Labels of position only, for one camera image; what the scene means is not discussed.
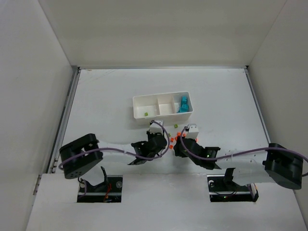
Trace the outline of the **large blue lego brick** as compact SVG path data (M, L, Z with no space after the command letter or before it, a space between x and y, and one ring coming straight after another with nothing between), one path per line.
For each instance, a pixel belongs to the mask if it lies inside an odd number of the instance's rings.
M179 113L186 113L189 111L189 106L187 103L181 103L179 108Z

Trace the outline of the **blue lego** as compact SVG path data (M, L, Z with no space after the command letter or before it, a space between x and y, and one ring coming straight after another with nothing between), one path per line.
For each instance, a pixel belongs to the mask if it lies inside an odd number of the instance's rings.
M188 101L187 97L186 96L182 96L181 104L187 104L187 101Z

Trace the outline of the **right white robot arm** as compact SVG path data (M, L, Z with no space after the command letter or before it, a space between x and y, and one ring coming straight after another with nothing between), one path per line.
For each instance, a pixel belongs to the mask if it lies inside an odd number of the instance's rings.
M276 183L284 188L302 187L304 157L276 143L248 151L224 151L202 147L196 140L177 137L175 156L189 158L207 170L224 169L225 181L244 186L250 183Z

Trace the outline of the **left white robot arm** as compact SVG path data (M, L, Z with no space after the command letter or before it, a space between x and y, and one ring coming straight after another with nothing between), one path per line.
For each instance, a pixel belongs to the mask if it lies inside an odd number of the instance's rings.
M60 148L62 162L59 164L59 169L64 172L64 177L68 180L80 178L91 186L105 183L104 176L98 173L103 159L120 162L119 154L126 154L134 157L128 165L136 166L156 160L167 152L170 139L163 131L156 133L148 131L146 135L146 141L127 145L104 142L100 148L95 134L89 133Z

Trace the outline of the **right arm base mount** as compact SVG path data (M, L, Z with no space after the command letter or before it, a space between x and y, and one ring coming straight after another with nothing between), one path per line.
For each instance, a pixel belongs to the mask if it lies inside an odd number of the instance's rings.
M255 184L240 186L233 182L233 168L228 168L224 175L207 175L210 202L253 202L259 198Z

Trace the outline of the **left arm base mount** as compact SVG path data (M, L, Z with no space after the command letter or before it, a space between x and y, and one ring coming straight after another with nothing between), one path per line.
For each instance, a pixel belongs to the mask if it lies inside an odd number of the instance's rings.
M78 203L121 203L123 176L107 175L105 168L101 167L103 182L92 186L87 181L78 178Z

